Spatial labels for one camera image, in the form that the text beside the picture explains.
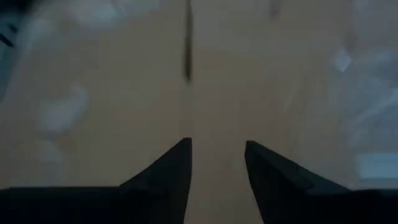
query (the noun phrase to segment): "plastic bag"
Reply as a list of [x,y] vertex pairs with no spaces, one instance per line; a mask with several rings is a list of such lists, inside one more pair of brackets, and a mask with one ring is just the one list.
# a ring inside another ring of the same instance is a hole
[[352,189],[398,187],[397,9],[390,0],[355,2],[328,90],[318,91],[307,111],[302,149],[333,153],[302,160],[316,169],[333,166],[329,175]]

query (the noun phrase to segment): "white debris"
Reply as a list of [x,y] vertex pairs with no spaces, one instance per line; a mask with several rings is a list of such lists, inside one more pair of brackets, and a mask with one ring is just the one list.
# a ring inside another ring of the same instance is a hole
[[53,134],[70,129],[87,109],[88,103],[88,92],[74,83],[66,97],[47,101],[40,106],[37,118],[38,129]]

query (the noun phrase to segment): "wooden surface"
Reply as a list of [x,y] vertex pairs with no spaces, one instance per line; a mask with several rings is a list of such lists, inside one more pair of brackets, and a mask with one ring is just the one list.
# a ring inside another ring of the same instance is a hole
[[[285,0],[272,19],[255,0],[192,5],[189,86],[184,1],[163,1],[94,35],[60,19],[63,34],[87,34],[21,56],[2,104],[1,153],[10,158],[2,185],[120,184],[185,136],[193,138],[187,223],[262,223],[244,164],[248,139],[346,184],[352,169],[334,150],[337,118],[311,106],[327,94],[349,3]],[[90,96],[78,122],[58,134],[38,131],[40,104],[76,82]],[[58,147],[55,159],[41,159],[38,140]]]

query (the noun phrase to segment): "dark line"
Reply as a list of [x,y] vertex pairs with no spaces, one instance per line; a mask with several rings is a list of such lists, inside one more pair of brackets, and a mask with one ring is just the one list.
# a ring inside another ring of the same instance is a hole
[[187,0],[187,20],[185,24],[184,42],[183,72],[187,82],[190,82],[192,79],[192,6],[190,0]]
[[0,34],[0,41],[5,43],[8,47],[13,47],[14,46],[14,44],[9,39],[7,39],[7,37],[5,37],[2,34]]

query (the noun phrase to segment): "floor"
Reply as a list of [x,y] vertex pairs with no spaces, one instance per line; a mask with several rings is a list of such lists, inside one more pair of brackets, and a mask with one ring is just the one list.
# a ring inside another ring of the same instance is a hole
[[348,1],[193,1],[189,85],[185,1],[148,2],[120,17],[82,17],[56,1],[33,14],[28,28],[41,32],[28,32],[0,110],[2,186],[117,185],[191,136],[187,223],[262,223],[248,139],[357,187],[328,103]]

